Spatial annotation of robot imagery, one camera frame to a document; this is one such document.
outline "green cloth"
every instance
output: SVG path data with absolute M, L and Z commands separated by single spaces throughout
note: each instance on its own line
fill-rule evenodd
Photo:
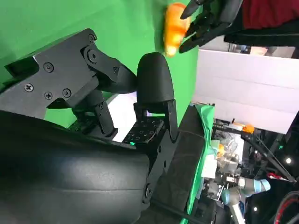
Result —
M 95 31 L 98 48 L 134 73 L 140 58 L 163 52 L 164 13 L 175 0 L 8 0 L 0 9 L 0 84 L 10 78 L 4 66 L 48 43 L 85 28 Z M 198 49 L 168 58 L 178 123 L 195 89 Z M 70 110 L 47 111 L 46 120 L 69 126 Z
M 196 105 L 195 106 L 200 118 L 202 120 L 202 126 L 204 129 L 205 134 L 205 144 L 203 148 L 203 153 L 201 155 L 201 158 L 199 159 L 199 163 L 196 168 L 194 181 L 190 190 L 189 200 L 187 204 L 187 212 L 188 214 L 191 213 L 192 207 L 194 204 L 195 197 L 197 195 L 197 192 L 199 190 L 199 187 L 201 186 L 201 182 L 203 181 L 203 178 L 201 177 L 201 172 L 204 166 L 205 157 L 208 152 L 208 148 L 211 145 L 211 135 L 212 135 L 212 127 L 213 127 L 213 121 L 214 121 L 214 107 L 209 105 Z M 182 219 L 180 224 L 187 224 L 188 220 Z

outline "red wire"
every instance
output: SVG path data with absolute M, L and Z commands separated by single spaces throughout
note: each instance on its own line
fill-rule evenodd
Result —
M 289 200 L 287 200 L 287 201 L 281 206 L 281 209 L 279 210 L 278 215 L 277 215 L 277 219 L 275 220 L 275 224 L 279 224 L 280 219 L 281 219 L 282 214 L 283 214 L 283 212 L 285 211 L 285 209 L 286 209 L 287 207 L 289 207 L 289 205 L 292 204 L 292 203 L 294 203 L 294 202 L 299 202 L 299 199 L 298 199 L 298 198 L 290 198 Z

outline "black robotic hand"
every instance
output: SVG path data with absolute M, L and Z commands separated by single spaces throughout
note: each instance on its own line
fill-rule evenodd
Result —
M 2 224 L 134 223 L 167 172 L 178 124 L 165 58 L 145 55 L 136 77 L 95 40 L 86 29 L 7 66 L 14 80 L 0 93 Z M 137 90 L 137 122 L 123 143 L 111 141 L 117 129 L 101 90 Z M 78 120 L 65 129 L 42 120 L 46 108 L 72 108 Z

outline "orange object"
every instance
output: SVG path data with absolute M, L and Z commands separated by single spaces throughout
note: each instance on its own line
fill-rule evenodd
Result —
M 242 125 L 242 124 L 239 124 L 239 123 L 233 123 L 234 125 L 239 125 L 239 126 L 242 126 L 242 131 L 244 132 L 247 132 L 247 133 L 250 133 L 250 134 L 253 134 L 254 132 L 254 127 L 252 125 Z
M 172 3 L 167 8 L 164 30 L 164 47 L 167 56 L 175 55 L 190 27 L 191 18 L 180 19 L 185 8 L 186 6 L 180 2 Z
M 243 127 L 243 131 L 244 131 L 244 132 L 248 132 L 248 133 L 250 133 L 250 134 L 253 134 L 253 132 L 254 132 L 254 127 L 253 127 L 252 125 L 245 125 L 245 126 Z
M 218 146 L 217 157 L 218 157 L 218 158 L 223 157 L 224 154 L 225 154 L 225 148 L 224 148 L 224 145 L 220 143 L 219 146 Z

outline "white wall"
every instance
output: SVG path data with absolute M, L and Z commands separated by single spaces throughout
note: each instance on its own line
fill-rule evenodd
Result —
M 200 50 L 193 102 L 215 117 L 286 133 L 299 111 L 299 60 Z

